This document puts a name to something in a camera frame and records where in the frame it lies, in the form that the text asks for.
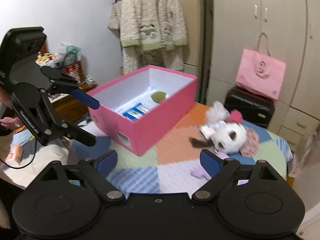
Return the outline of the person's left hand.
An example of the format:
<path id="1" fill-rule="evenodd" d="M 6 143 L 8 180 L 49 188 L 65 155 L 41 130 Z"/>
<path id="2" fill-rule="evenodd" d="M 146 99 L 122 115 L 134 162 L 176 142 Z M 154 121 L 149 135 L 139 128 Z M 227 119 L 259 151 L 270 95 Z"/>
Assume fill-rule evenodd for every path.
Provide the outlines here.
<path id="1" fill-rule="evenodd" d="M 23 122 L 20 120 L 19 117 L 4 117 L 0 120 L 1 126 L 8 128 L 10 130 L 17 130 L 24 126 Z"/>

